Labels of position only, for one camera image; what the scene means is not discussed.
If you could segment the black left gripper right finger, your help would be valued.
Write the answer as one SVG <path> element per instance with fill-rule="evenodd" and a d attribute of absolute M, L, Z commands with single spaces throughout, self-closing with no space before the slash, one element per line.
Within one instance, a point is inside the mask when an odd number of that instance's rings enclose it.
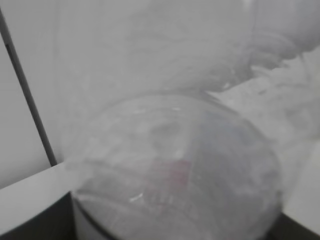
<path fill-rule="evenodd" d="M 268 232 L 268 239 L 320 240 L 320 236 L 282 213 Z"/>

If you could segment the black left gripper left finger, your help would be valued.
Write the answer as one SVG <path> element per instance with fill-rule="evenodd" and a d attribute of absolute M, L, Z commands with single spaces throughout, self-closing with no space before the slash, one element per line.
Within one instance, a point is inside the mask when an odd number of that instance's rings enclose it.
<path fill-rule="evenodd" d="M 76 240 L 71 194 L 0 235 L 2 240 Z"/>

